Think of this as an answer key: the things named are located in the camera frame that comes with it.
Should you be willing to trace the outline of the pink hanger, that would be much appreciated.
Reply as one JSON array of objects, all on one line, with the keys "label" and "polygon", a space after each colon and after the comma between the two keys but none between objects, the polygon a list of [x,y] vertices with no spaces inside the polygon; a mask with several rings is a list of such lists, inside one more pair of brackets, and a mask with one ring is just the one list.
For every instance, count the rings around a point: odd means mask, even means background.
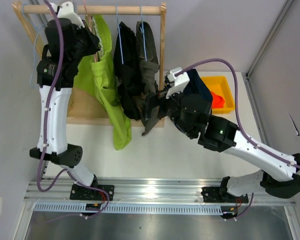
[{"label": "pink hanger", "polygon": [[85,20],[87,21],[88,28],[99,39],[99,43],[98,43],[99,50],[94,54],[94,62],[96,63],[96,62],[100,61],[100,59],[103,55],[103,44],[102,44],[102,41],[100,39],[100,35],[99,35],[98,28],[97,28],[96,20],[95,20],[93,15],[88,14],[86,0],[83,0],[82,2],[83,2],[84,10],[85,10]]}]

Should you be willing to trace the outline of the olive grey shorts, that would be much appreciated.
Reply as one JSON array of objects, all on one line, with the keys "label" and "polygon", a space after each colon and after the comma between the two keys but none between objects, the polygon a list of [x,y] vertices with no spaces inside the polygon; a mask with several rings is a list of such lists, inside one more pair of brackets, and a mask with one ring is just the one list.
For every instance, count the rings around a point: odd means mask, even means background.
[{"label": "olive grey shorts", "polygon": [[152,92],[157,93],[159,91],[158,84],[155,80],[155,75],[160,69],[157,49],[155,44],[155,38],[151,29],[151,26],[144,21],[144,32],[146,41],[146,53],[147,61],[145,61],[145,54],[143,49],[143,36],[141,32],[141,21],[136,24],[136,50],[139,60],[139,70],[141,74],[141,83],[144,84],[144,89],[141,91],[140,96],[136,100],[137,108],[140,112],[140,119],[144,126],[144,132],[142,136],[146,136],[154,128],[156,124],[144,124],[144,107],[146,96]]}]

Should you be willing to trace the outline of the orange shorts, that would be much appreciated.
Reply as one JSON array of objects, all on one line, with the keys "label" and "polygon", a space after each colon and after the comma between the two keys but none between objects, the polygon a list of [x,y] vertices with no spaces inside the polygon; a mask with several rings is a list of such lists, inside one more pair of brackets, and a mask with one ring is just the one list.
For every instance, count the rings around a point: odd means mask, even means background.
[{"label": "orange shorts", "polygon": [[211,91],[210,93],[212,96],[211,108],[222,109],[225,105],[225,99],[222,96],[215,94],[213,91]]}]

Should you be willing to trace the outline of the lime green shorts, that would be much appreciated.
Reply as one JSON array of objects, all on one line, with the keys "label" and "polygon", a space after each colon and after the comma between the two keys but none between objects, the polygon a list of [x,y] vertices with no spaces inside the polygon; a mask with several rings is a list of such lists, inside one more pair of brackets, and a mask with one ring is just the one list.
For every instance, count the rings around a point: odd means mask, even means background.
[{"label": "lime green shorts", "polygon": [[103,55],[98,62],[94,62],[95,54],[81,60],[74,86],[94,96],[107,112],[113,126],[113,145],[119,151],[132,140],[131,120],[124,114],[117,89],[111,31],[102,15],[94,15],[94,18],[102,41]]}]

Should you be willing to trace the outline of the black shorts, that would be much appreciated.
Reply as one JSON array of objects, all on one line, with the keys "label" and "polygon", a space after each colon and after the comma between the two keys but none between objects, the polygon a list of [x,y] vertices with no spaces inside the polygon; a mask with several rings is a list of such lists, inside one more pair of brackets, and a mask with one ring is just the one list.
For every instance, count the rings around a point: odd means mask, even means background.
[{"label": "black shorts", "polygon": [[140,111],[137,108],[134,98],[141,95],[144,84],[141,82],[141,73],[136,49],[136,36],[124,22],[120,22],[120,33],[124,65],[121,63],[118,36],[113,55],[114,74],[117,79],[117,91],[124,114],[129,119],[140,120]]}]

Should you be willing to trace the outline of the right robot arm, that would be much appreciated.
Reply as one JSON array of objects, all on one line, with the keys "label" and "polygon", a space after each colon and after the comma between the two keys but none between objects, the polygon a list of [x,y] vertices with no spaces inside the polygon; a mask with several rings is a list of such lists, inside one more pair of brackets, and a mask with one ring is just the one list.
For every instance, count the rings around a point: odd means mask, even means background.
[{"label": "right robot arm", "polygon": [[156,107],[159,118],[168,116],[179,131],[197,139],[205,149],[238,157],[259,168],[240,177],[223,177],[218,187],[203,187],[205,202],[231,203],[246,194],[263,192],[289,199],[300,192],[300,153],[283,154],[244,136],[235,123],[212,115],[211,103],[199,94],[150,93],[143,112],[148,115]]}]

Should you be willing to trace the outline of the light blue hanger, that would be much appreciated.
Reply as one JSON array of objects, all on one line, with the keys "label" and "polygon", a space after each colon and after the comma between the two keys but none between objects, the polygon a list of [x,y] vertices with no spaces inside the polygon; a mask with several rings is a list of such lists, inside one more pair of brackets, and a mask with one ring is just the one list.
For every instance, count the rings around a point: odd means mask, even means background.
[{"label": "light blue hanger", "polygon": [[119,11],[118,6],[115,5],[115,15],[116,15],[116,22],[117,22],[117,33],[119,39],[119,49],[120,49],[120,59],[121,64],[124,65],[124,56],[123,56],[123,46],[122,46],[122,38],[121,38],[121,27],[119,22]]},{"label": "light blue hanger", "polygon": [[144,29],[144,19],[143,19],[143,6],[140,5],[139,8],[140,8],[140,17],[141,17],[141,27],[140,27],[140,31],[141,31],[141,33],[142,33],[144,59],[145,59],[145,61],[148,61],[148,57],[147,57],[147,49],[146,49],[145,29]]},{"label": "light blue hanger", "polygon": [[32,72],[32,74],[30,76],[30,79],[29,79],[29,87],[31,89],[36,89],[39,86],[37,83],[35,85],[33,85],[33,78],[34,78],[34,75],[37,73],[37,69],[36,69],[36,60],[37,60],[36,45],[37,45],[37,41],[38,41],[40,32],[44,29],[44,27],[47,26],[47,23],[46,22],[42,22],[40,24],[40,27],[36,26],[34,24],[34,22],[31,20],[31,18],[29,16],[26,16],[26,14],[24,12],[24,7],[25,6],[27,6],[26,3],[23,3],[22,6],[21,6],[22,16],[25,17],[29,21],[29,23],[33,26],[34,31],[35,31],[35,38],[34,38],[34,43],[33,43],[33,72]]}]

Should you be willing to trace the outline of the navy blue shorts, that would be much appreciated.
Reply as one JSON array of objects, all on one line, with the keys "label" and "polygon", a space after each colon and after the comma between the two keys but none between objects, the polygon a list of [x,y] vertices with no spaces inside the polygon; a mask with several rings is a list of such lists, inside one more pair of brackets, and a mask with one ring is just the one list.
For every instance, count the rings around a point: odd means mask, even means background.
[{"label": "navy blue shorts", "polygon": [[206,86],[206,84],[202,81],[197,70],[192,68],[192,69],[188,70],[186,73],[189,77],[189,83],[185,87],[183,93],[185,95],[198,94],[205,101],[212,103],[213,96],[212,96],[210,90],[208,89],[208,87]]}]

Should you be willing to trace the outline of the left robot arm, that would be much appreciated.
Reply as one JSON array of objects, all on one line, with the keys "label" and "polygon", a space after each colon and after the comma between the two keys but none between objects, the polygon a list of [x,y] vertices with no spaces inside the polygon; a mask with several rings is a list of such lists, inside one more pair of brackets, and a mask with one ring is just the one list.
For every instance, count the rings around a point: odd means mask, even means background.
[{"label": "left robot arm", "polygon": [[76,182],[83,184],[81,194],[93,200],[99,193],[94,184],[97,179],[81,163],[82,147],[67,142],[66,125],[78,66],[84,57],[99,50],[99,39],[89,30],[85,20],[73,23],[63,17],[58,23],[49,21],[44,31],[48,43],[43,47],[36,68],[41,100],[40,137],[29,155],[66,169]]}]

